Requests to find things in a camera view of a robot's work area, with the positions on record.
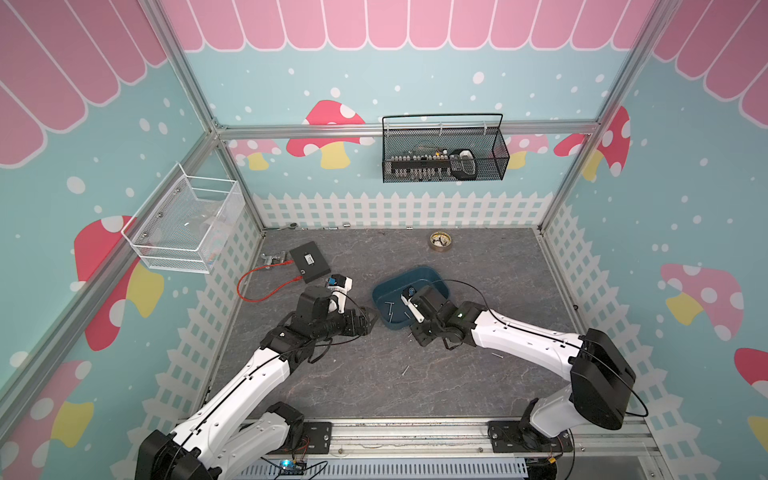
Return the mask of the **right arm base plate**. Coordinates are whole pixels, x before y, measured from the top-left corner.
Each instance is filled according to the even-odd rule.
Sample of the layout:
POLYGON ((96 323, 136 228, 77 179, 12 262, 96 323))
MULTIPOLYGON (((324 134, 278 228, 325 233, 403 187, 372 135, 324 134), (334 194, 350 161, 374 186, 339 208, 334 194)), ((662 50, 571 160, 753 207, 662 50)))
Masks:
POLYGON ((572 437, 568 432, 549 438, 530 427, 521 427, 518 420, 489 421, 487 437, 496 454, 542 454, 559 457, 573 451, 572 437))

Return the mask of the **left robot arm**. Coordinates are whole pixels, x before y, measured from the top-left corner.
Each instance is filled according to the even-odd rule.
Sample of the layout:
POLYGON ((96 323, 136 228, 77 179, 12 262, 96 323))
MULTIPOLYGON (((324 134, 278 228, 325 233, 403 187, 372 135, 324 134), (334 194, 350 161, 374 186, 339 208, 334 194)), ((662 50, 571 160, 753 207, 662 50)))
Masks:
POLYGON ((307 288, 225 387, 171 432, 155 430, 143 440, 136 478, 233 479, 266 454, 298 448, 304 417, 284 402, 243 423, 299 366, 319 360, 318 346, 366 336, 377 319, 345 292, 307 288))

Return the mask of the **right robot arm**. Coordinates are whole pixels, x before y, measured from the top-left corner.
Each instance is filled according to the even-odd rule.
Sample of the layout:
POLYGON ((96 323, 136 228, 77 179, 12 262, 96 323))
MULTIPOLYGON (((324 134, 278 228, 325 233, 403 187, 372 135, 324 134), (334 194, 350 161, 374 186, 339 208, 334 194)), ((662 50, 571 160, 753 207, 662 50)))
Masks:
POLYGON ((517 321, 485 301, 454 305, 432 287, 409 286, 401 301, 414 318, 421 346, 441 339, 448 350, 461 345, 503 352, 557 374, 567 385, 531 400, 517 424, 525 440, 543 442, 581 425, 609 431, 623 427, 635 395, 636 374, 609 336, 548 330, 517 321))

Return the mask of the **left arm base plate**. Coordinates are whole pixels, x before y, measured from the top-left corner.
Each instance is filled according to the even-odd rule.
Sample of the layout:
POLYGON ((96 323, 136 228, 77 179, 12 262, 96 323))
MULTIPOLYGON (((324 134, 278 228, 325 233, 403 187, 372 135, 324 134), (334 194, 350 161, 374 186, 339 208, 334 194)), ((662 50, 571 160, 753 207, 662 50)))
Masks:
POLYGON ((279 424, 268 427, 268 444, 276 446, 270 454, 325 455, 330 451, 333 433, 332 422, 303 422, 300 425, 279 424))

